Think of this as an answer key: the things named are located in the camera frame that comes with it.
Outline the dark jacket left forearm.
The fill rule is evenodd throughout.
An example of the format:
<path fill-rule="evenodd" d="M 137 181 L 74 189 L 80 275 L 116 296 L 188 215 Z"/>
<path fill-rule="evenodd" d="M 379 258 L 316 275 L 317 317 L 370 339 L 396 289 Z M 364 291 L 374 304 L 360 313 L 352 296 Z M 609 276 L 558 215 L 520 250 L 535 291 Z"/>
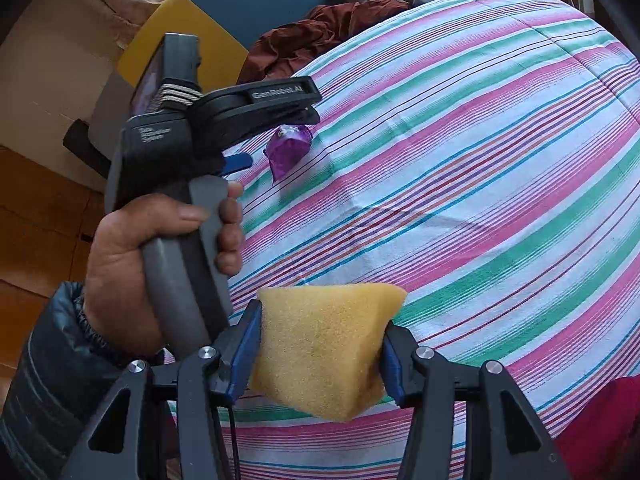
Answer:
<path fill-rule="evenodd" d="M 56 479 L 86 423 L 135 354 L 95 332 L 84 288 L 64 282 L 30 332 L 1 415 L 1 477 Z"/>

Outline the person's left hand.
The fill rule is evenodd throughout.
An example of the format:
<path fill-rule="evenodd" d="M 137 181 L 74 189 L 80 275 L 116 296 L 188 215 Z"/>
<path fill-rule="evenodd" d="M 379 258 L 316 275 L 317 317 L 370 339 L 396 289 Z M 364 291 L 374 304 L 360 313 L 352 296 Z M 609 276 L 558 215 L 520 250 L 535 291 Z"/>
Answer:
<path fill-rule="evenodd" d="M 163 348 L 160 324 L 146 293 L 140 247 L 158 236 L 194 232 L 208 217 L 200 206 L 151 194 L 101 220 L 88 258 L 84 312 L 108 344 L 136 358 L 154 356 Z"/>

